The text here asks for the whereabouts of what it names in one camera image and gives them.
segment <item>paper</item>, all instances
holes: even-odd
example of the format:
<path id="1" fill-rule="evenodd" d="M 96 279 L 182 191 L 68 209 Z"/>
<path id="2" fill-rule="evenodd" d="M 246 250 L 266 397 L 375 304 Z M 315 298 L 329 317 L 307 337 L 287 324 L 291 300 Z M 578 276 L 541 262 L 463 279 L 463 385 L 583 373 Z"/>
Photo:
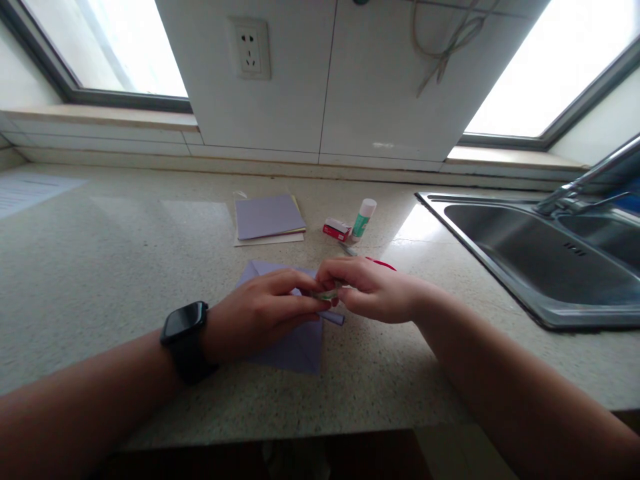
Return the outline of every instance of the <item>paper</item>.
<path id="1" fill-rule="evenodd" d="M 87 180 L 16 172 L 0 176 L 0 219 L 60 195 Z"/>
<path id="2" fill-rule="evenodd" d="M 307 226 L 291 195 L 236 200 L 235 218 L 238 240 L 278 235 Z"/>
<path id="3" fill-rule="evenodd" d="M 258 275 L 264 275 L 281 268 L 287 268 L 287 266 L 258 260 L 250 261 L 236 287 Z M 297 270 L 315 275 L 315 272 L 311 270 Z M 300 292 L 296 289 L 293 291 L 293 294 L 300 295 Z M 342 315 L 334 312 L 322 313 L 337 315 L 341 317 L 342 322 L 344 322 L 344 316 Z M 320 374 L 320 354 L 322 350 L 322 326 L 322 321 L 306 322 L 292 330 L 292 332 L 278 340 L 278 342 L 272 346 L 251 356 L 248 360 L 260 365 L 270 365 L 284 370 L 318 375 Z"/>
<path id="4" fill-rule="evenodd" d="M 248 247 L 251 245 L 268 245 L 270 243 L 287 243 L 292 241 L 304 241 L 304 233 L 292 233 L 289 235 L 278 235 L 276 237 L 264 237 L 251 240 L 238 240 L 238 231 L 235 232 L 234 247 Z"/>

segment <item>countertop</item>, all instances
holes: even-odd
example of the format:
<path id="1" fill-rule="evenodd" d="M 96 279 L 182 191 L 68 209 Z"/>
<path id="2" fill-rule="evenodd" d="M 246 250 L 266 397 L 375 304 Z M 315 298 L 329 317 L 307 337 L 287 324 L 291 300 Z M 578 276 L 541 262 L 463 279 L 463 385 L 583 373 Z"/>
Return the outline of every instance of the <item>countertop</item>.
<path id="1" fill-rule="evenodd" d="M 436 283 L 611 410 L 640 407 L 640 331 L 558 334 L 538 327 L 413 196 L 417 190 L 532 193 L 387 183 L 29 164 L 90 181 L 0 220 L 0 393 L 162 325 L 232 290 L 250 259 L 314 269 L 342 255 L 321 232 L 378 208 L 358 250 Z M 292 193 L 305 241 L 233 245 L 235 191 Z M 470 414 L 413 324 L 347 313 L 325 322 L 320 376 L 227 365 L 166 406 L 125 448 L 202 445 L 466 423 Z"/>

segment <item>electrical outlet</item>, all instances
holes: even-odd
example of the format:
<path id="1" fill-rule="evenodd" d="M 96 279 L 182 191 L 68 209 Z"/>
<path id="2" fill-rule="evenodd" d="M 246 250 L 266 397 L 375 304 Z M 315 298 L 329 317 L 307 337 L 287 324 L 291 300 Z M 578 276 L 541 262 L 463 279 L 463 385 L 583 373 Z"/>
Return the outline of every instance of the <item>electrical outlet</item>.
<path id="1" fill-rule="evenodd" d="M 229 17 L 229 46 L 236 76 L 252 80 L 271 78 L 267 22 Z"/>

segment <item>white cable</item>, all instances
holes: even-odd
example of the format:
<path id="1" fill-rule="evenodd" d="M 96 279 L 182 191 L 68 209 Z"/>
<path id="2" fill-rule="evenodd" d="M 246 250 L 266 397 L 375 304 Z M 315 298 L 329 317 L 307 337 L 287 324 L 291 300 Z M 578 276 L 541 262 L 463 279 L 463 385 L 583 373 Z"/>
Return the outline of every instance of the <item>white cable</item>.
<path id="1" fill-rule="evenodd" d="M 424 80 L 422 80 L 422 83 L 418 87 L 418 92 L 415 96 L 416 98 L 420 97 L 429 80 L 431 80 L 432 76 L 434 76 L 436 73 L 438 74 L 436 77 L 436 82 L 438 83 L 438 85 L 440 84 L 440 82 L 442 81 L 442 77 L 445 74 L 445 70 L 447 69 L 449 58 L 451 58 L 451 56 L 455 52 L 470 44 L 472 40 L 474 40 L 474 38 L 476 38 L 480 34 L 482 28 L 485 26 L 485 20 L 489 18 L 489 16 L 491 16 L 495 8 L 498 6 L 498 3 L 500 3 L 500 0 L 493 0 L 491 8 L 487 10 L 484 15 L 480 17 L 474 17 L 471 20 L 467 21 L 469 15 L 474 10 L 478 2 L 480 2 L 480 0 L 471 0 L 471 4 L 467 8 L 467 11 L 462 17 L 462 20 L 460 20 L 458 28 L 456 28 L 456 30 L 453 32 L 453 35 L 449 39 L 446 48 L 440 53 L 432 53 L 426 51 L 418 43 L 418 38 L 415 34 L 415 12 L 418 8 L 418 0 L 413 0 L 413 7 L 411 9 L 411 43 L 413 44 L 413 48 L 416 51 L 420 52 L 422 55 L 426 56 L 426 58 L 428 59 L 438 60 L 435 68 L 424 78 Z"/>

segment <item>hand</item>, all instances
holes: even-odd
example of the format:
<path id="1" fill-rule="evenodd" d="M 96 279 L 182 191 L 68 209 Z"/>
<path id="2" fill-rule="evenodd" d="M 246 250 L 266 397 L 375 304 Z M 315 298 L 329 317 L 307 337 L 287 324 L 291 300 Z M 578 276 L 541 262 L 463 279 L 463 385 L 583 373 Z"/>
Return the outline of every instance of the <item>hand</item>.
<path id="1" fill-rule="evenodd" d="M 295 288 L 323 291 L 322 284 L 293 269 L 277 270 L 240 285 L 207 312 L 202 335 L 210 363 L 244 358 L 275 343 L 331 303 L 291 295 Z"/>
<path id="2" fill-rule="evenodd" d="M 358 315 L 385 323 L 415 321 L 449 294 L 416 277 L 396 272 L 364 257 L 324 260 L 316 279 L 325 290 L 334 280 L 353 288 L 338 290 L 338 299 Z"/>

